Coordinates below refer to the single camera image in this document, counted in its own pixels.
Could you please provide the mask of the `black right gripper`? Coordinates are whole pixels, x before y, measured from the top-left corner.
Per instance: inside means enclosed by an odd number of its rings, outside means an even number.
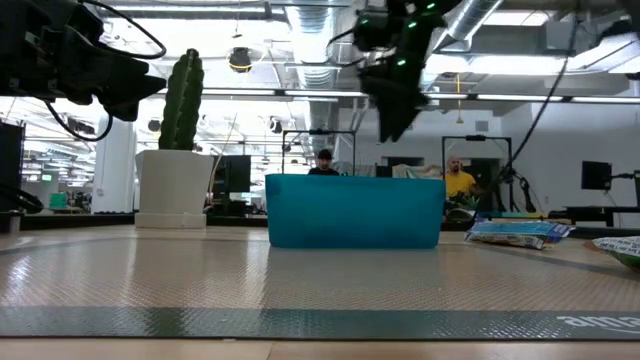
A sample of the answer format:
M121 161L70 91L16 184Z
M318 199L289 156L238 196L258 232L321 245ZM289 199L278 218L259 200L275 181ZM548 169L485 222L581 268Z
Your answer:
M431 35L447 26L449 11L449 0L386 0L357 12L353 44L362 52L386 52L358 70L361 90L378 97L381 143L397 142L429 104L421 73Z

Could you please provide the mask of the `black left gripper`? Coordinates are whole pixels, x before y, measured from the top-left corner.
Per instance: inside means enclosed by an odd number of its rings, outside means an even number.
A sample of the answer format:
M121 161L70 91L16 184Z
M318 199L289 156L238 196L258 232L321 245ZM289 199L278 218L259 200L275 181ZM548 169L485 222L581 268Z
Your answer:
M98 99L111 116L138 117L139 101L166 86L149 64L98 45L103 22L81 1L2 0L1 94L79 105Z

